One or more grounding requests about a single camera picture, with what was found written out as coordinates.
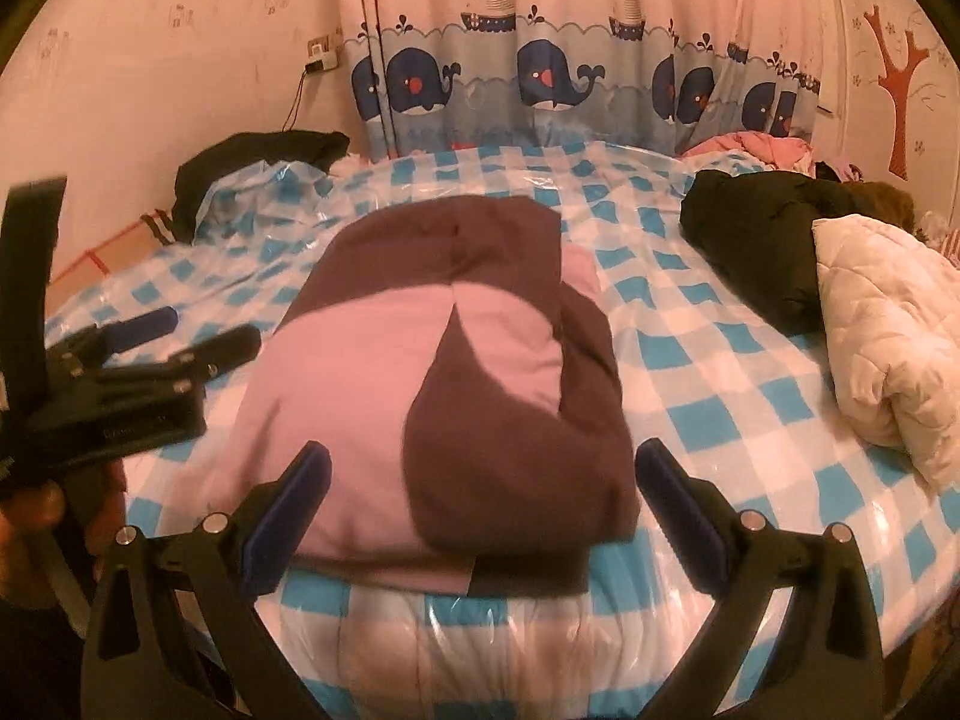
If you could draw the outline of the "person's left hand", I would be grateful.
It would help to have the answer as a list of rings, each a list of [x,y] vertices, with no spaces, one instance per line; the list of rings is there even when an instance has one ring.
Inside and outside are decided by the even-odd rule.
[[[103,463],[103,504],[86,525],[85,546],[101,557],[125,523],[127,476],[120,460]],[[55,605],[34,541],[64,518],[65,498],[55,483],[21,489],[2,502],[2,600],[16,608],[43,610]]]

